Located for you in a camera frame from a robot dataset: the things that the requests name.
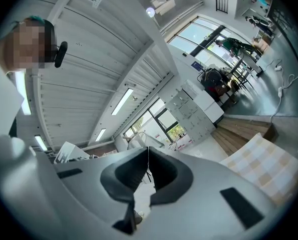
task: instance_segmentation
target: tree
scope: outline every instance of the tree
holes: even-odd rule
[[[133,125],[132,127],[138,132],[141,129],[141,125],[143,123],[143,116],[140,117]]]
[[[173,139],[173,141],[176,141],[177,139],[179,139],[179,134],[183,135],[184,132],[185,130],[181,127],[181,125],[177,124],[170,131],[168,131],[168,134]]]

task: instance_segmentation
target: fluorescent light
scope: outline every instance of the fluorescent light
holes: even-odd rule
[[[23,114],[29,116],[31,114],[30,105],[28,102],[27,90],[25,86],[25,70],[15,72],[15,82],[18,92],[23,96],[24,101],[21,104]]]
[[[115,116],[119,112],[120,108],[127,101],[128,97],[131,95],[132,92],[133,92],[132,89],[130,88],[127,89],[127,91],[123,95],[122,99],[120,99],[119,103],[117,104],[117,106],[115,107],[111,115]]]
[[[152,18],[155,15],[155,10],[152,7],[147,8],[147,14]]]
[[[40,135],[35,135],[34,138],[37,140],[40,148],[43,150],[43,151],[48,151],[48,148],[45,146],[42,138]]]
[[[106,129],[102,129],[97,137],[97,139],[95,140],[96,142],[98,142],[100,140],[100,138],[102,137],[103,133],[105,132]]]

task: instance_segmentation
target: checkered fabric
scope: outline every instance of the checkered fabric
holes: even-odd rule
[[[298,160],[259,133],[220,164],[258,186],[277,205],[298,185]]]

